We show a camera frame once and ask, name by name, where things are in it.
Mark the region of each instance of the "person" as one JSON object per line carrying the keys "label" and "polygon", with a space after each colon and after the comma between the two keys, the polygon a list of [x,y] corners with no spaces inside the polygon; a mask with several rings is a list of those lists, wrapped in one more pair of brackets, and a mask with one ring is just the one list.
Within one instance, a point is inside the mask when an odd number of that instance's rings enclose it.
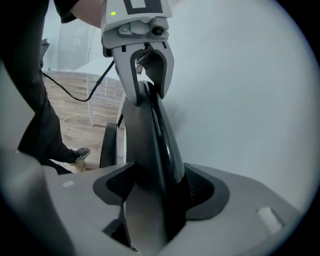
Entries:
{"label": "person", "polygon": [[[86,158],[90,150],[72,150],[62,141],[60,121],[51,106],[40,69],[41,41],[49,0],[5,1],[1,9],[9,10],[10,20],[1,21],[1,58],[13,83],[34,111],[19,144],[19,151],[33,156],[58,174],[70,171],[51,160],[74,164]],[[104,0],[54,0],[62,23],[76,18],[101,26]]]}

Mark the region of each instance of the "white wall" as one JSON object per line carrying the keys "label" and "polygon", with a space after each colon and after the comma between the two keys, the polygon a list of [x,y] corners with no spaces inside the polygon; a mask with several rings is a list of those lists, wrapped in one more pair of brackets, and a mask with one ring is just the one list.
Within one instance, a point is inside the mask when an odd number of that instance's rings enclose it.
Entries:
{"label": "white wall", "polygon": [[104,55],[102,53],[102,44],[101,44],[101,29],[100,28],[94,28],[91,42],[90,42],[90,49],[89,49],[89,56],[88,56],[88,62],[93,62],[97,59],[104,58]]}
{"label": "white wall", "polygon": [[182,159],[254,178],[304,211],[319,178],[319,68],[273,1],[183,0],[164,104]]}
{"label": "white wall", "polygon": [[43,56],[43,70],[58,69],[58,42],[61,28],[61,19],[57,13],[53,0],[49,1],[49,7],[46,12],[42,38],[48,39],[50,46]]}

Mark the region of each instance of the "wooden floor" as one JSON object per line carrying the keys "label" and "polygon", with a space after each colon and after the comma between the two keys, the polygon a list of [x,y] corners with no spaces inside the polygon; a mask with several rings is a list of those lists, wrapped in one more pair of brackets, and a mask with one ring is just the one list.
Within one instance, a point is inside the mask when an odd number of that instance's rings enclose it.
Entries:
{"label": "wooden floor", "polygon": [[[87,98],[87,80],[82,74],[49,71],[47,73],[63,85],[71,94],[80,99]],[[89,91],[93,89],[98,76],[90,76]],[[80,114],[88,114],[87,102],[80,102],[67,95],[60,87],[44,77],[48,98],[60,121]],[[99,168],[102,141],[107,123],[115,123],[124,90],[118,80],[104,79],[93,94],[90,103],[94,126],[89,115],[80,115],[66,119],[60,123],[62,140],[71,149],[89,148],[91,153],[85,159],[85,170]]]}

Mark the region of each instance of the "white cable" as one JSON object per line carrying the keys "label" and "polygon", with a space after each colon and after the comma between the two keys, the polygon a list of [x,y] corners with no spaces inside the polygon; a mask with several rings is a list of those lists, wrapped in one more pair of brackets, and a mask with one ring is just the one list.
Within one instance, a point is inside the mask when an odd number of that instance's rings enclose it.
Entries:
{"label": "white cable", "polygon": [[[114,118],[114,117],[117,117],[117,115],[107,116],[107,115],[99,114],[99,113],[94,113],[94,114],[92,114],[92,115],[104,116],[104,117],[106,117],[106,118]],[[66,121],[66,120],[69,119],[69,118],[74,118],[74,117],[79,117],[79,116],[90,116],[90,115],[89,115],[89,114],[75,114],[75,115],[66,117],[65,119],[63,119],[62,121],[60,121],[60,123]]]}

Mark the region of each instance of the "black pants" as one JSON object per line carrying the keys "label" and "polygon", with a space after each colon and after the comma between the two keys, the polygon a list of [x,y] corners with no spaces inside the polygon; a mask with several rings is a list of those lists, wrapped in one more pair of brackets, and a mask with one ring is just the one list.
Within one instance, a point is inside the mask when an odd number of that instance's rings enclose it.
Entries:
{"label": "black pants", "polygon": [[63,168],[61,165],[52,162],[56,160],[62,163],[74,163],[77,159],[77,154],[74,150],[69,149],[62,141],[60,124],[56,133],[53,136],[53,139],[46,146],[44,156],[40,159],[40,163],[44,166],[50,166],[56,169],[59,175],[70,174],[71,171]]}

